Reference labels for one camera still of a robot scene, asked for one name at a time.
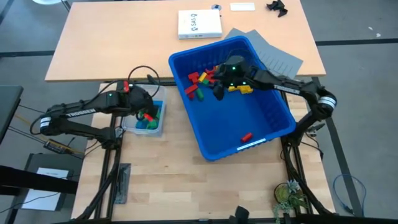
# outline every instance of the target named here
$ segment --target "white box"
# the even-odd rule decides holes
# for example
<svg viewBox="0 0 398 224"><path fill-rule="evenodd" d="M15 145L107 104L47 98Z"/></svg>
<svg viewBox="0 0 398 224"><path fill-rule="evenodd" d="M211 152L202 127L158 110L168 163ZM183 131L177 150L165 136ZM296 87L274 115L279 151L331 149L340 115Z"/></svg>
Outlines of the white box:
<svg viewBox="0 0 398 224"><path fill-rule="evenodd" d="M218 9L181 10L178 12L178 38L221 37L220 11Z"/></svg>

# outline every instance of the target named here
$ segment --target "blue plastic bin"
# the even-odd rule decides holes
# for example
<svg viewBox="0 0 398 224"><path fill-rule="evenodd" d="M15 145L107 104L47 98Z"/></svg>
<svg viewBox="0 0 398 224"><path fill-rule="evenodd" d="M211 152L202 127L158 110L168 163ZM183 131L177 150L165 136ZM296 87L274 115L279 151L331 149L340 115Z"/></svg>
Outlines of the blue plastic bin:
<svg viewBox="0 0 398 224"><path fill-rule="evenodd" d="M185 89L192 85L188 74L201 74L225 62L229 55L242 55L251 65L265 68L250 41L237 36L213 44L185 50L170 56L175 82L192 124L203 157L214 161L291 133L295 128L292 114L278 91L254 90L242 95L239 91L224 94L218 101L213 90L198 84L205 99L188 99ZM241 138L252 133L246 143Z"/></svg>

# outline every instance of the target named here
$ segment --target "gray floor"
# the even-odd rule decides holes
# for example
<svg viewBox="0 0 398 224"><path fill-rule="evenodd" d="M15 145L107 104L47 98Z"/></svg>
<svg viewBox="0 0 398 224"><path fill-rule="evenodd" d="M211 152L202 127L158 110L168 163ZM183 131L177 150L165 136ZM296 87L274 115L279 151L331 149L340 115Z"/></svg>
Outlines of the gray floor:
<svg viewBox="0 0 398 224"><path fill-rule="evenodd" d="M0 0L0 11L5 4L6 0ZM302 0L302 4L315 40L376 39L377 34L378 38L398 37L398 1ZM0 25L0 52L54 50L66 17L60 4L40 6L31 0L14 0ZM321 82L339 100L333 118L349 168L368 190L365 215L398 218L398 180L394 177L398 172L394 139L398 44L319 47L319 51L328 73ZM0 58L0 85L22 85L25 90L21 104L40 110L54 103L89 98L98 90L99 83L45 83L50 61L51 57ZM23 108L17 114L29 120L37 116ZM84 116L80 121L90 123L90 119ZM18 120L13 120L12 125L27 131L27 126ZM70 138L55 139L67 142ZM318 140L325 152L323 164L331 187L340 169L327 128L319 132ZM77 138L72 146L83 149L85 140ZM40 152L49 153L40 144L8 132L0 145L0 164L23 169L29 154ZM341 180L337 191L349 204ZM0 210L9 207L11 200L1 196ZM336 200L335 207L345 214ZM16 223L62 222L70 212L70 208L61 212L23 210ZM5 216L6 213L0 214L0 223Z"/></svg>

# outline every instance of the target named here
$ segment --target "wooden table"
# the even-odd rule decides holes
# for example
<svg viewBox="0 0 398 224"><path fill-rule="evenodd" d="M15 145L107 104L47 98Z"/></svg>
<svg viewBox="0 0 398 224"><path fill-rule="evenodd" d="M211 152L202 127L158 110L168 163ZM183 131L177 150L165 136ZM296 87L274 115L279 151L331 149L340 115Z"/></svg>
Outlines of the wooden table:
<svg viewBox="0 0 398 224"><path fill-rule="evenodd" d="M237 12L231 2L254 2L256 10ZM300 0L284 0L288 14L265 9L272 0L180 0L74 2L63 28L46 81L115 80L138 65L172 77L170 55L224 39L232 28L256 29L270 44L303 60L298 75L325 75ZM210 9L219 4L222 38L179 40L178 11ZM145 78L148 71L134 73Z"/></svg>
<svg viewBox="0 0 398 224"><path fill-rule="evenodd" d="M127 204L114 206L113 220L224 219L238 205L248 209L251 218L273 217L273 189L287 181L279 156L280 139L207 162L200 154L177 88L167 87L167 91L162 137L129 132L123 137L121 163L131 163L132 169ZM288 100L295 119L307 113L301 97L288 95ZM103 128L110 120L110 115L97 113L92 125ZM308 138L303 141L315 145ZM302 144L300 153L308 186L327 209L334 211L318 151ZM103 157L104 150L97 149L84 160L73 218L84 211L98 189ZM104 198L103 211L108 194Z"/></svg>

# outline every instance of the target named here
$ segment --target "white paper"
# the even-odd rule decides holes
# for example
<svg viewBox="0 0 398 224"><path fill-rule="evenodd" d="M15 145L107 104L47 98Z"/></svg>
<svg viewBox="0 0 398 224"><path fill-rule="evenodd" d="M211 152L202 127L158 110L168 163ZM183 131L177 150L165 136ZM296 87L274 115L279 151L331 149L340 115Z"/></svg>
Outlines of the white paper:
<svg viewBox="0 0 398 224"><path fill-rule="evenodd" d="M253 2L231 3L231 11L254 11Z"/></svg>
<svg viewBox="0 0 398 224"><path fill-rule="evenodd" d="M69 171L67 170L58 170L58 169L49 169L49 168L41 168L37 170L37 174L49 175L52 177L63 178L66 179ZM49 195L53 195L56 192L49 192L44 190L34 190L29 189L24 202L28 202L38 197L46 197ZM51 197L39 198L29 203L25 203L22 205L24 209L36 209L36 210L47 210L47 211L55 211L58 200L61 196L61 193L56 194Z"/></svg>

